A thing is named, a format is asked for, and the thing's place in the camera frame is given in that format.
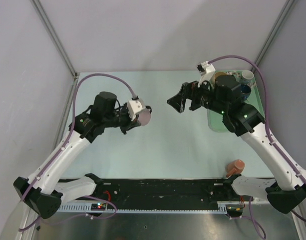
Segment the mauve purple mug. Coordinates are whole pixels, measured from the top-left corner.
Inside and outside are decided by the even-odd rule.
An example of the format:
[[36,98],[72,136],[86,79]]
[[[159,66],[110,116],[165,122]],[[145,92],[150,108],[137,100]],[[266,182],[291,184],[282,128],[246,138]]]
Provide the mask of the mauve purple mug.
[[149,109],[144,109],[138,115],[137,121],[141,126],[147,125],[151,120],[151,112]]

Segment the blue mug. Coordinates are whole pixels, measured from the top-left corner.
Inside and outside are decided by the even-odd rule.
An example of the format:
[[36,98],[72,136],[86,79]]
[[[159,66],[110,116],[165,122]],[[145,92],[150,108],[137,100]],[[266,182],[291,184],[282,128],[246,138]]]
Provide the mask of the blue mug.
[[241,94],[244,101],[248,99],[251,94],[251,88],[246,84],[241,84]]

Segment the salmon pink mug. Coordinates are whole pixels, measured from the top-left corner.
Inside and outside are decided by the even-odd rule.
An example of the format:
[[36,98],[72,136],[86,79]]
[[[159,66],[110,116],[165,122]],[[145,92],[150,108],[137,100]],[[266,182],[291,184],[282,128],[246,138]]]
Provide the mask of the salmon pink mug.
[[245,168],[245,163],[240,160],[234,160],[232,162],[230,162],[229,164],[227,164],[226,166],[226,177],[229,178],[230,176],[234,175],[234,174],[240,174]]

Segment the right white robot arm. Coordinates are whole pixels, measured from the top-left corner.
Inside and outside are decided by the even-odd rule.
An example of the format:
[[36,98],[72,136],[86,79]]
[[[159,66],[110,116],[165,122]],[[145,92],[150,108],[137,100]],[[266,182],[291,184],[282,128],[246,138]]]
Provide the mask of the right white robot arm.
[[245,177],[236,173],[224,183],[224,196],[234,201],[239,196],[267,200],[276,210],[288,214],[306,198],[306,170],[293,160],[296,170],[285,161],[288,154],[265,129],[265,118],[242,98],[241,84],[233,75],[221,75],[215,84],[208,81],[185,82],[180,91],[167,100],[177,112],[204,107],[222,116],[226,129],[240,137],[261,158],[273,174],[272,179]]

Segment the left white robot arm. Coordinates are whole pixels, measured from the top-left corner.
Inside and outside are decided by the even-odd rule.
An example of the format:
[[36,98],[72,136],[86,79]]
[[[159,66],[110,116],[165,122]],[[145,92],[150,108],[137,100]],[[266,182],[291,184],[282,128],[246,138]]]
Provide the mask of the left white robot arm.
[[107,128],[119,128],[123,134],[149,123],[151,108],[136,97],[119,105],[117,96],[100,92],[81,114],[74,117],[60,144],[29,177],[18,177],[13,186],[21,200],[42,219],[53,216],[67,202],[90,196],[103,196],[102,180],[93,173],[69,182],[60,178],[77,156]]

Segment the beige wooden mug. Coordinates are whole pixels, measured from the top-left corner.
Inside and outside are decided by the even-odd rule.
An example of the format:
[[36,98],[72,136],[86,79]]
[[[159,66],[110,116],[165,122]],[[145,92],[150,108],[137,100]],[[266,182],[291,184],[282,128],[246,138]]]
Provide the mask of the beige wooden mug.
[[227,73],[223,71],[218,71],[213,75],[213,80],[216,80],[217,77],[219,76],[225,76]]

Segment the grey mug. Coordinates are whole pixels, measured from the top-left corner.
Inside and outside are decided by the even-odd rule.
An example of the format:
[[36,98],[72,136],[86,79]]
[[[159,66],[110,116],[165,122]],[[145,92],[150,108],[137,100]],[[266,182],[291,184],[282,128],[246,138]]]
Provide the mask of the grey mug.
[[244,85],[248,85],[249,87],[253,84],[254,74],[250,70],[243,70],[241,72],[241,80],[240,83]]

